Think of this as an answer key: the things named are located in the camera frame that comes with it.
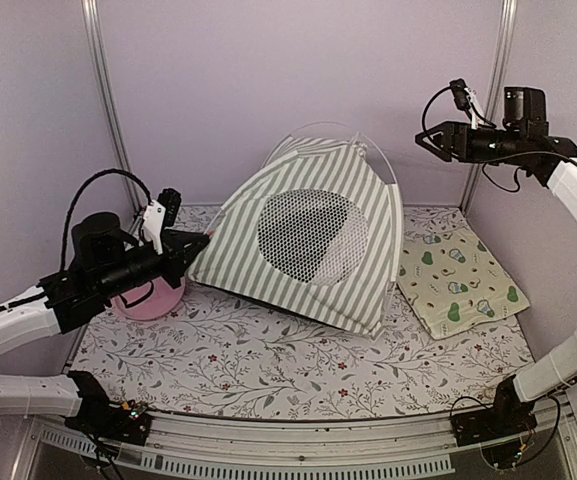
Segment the avocado print cushion mat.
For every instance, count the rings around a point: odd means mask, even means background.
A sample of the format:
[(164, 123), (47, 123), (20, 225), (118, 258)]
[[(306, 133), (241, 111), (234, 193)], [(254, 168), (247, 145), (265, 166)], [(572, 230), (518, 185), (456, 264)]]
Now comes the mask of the avocado print cushion mat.
[(405, 240), (398, 287), (435, 340), (530, 307), (527, 296), (468, 227)]

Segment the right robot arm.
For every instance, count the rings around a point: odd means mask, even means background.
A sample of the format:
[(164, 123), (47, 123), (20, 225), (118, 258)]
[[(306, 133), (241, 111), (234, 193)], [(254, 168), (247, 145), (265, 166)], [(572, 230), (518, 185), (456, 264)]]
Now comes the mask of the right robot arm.
[(577, 145), (550, 131), (539, 89), (505, 88), (500, 122), (464, 81), (442, 93), (465, 119), (423, 118), (415, 140), (471, 167), (464, 212), (537, 300), (523, 322), (538, 359), (498, 387), (485, 415), (489, 432), (505, 436), (522, 422), (523, 406), (577, 380)]

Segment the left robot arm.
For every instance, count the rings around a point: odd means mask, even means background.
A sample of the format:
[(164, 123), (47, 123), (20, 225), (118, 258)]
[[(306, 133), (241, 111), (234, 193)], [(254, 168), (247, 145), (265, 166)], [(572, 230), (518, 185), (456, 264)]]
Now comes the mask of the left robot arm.
[[(111, 212), (88, 216), (72, 230), (70, 266), (0, 305), (0, 355), (35, 340), (67, 334), (103, 313), (114, 298), (161, 278), (173, 289), (208, 245), (208, 235), (169, 227), (162, 208), (144, 216), (143, 234), (122, 230)], [(60, 415), (75, 428), (109, 433), (138, 418), (112, 406), (85, 371), (54, 377), (0, 377), (1, 415)]]

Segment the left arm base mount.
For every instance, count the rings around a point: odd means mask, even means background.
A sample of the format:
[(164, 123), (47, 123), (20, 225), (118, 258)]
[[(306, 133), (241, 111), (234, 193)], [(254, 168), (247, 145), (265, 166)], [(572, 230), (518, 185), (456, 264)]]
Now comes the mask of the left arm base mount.
[(81, 405), (74, 416), (65, 418), (67, 428), (94, 438), (137, 446), (146, 444), (153, 421), (146, 406), (135, 401), (113, 402), (99, 382), (86, 372), (76, 372), (70, 379), (77, 387)]

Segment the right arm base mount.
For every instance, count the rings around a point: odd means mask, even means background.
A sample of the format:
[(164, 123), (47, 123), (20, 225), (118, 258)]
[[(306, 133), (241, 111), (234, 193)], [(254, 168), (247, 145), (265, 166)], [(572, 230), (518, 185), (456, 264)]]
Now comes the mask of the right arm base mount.
[[(462, 400), (474, 397), (462, 396), (451, 407), (449, 418), (453, 435), (459, 447), (501, 440), (522, 433), (531, 439), (537, 427), (533, 413), (534, 401), (522, 402), (514, 387), (514, 376), (504, 379), (495, 390), (491, 406), (480, 404), (480, 409), (465, 413), (453, 413)], [(514, 440), (486, 447), (483, 458), (497, 470), (517, 467), (527, 450), (527, 442)]]

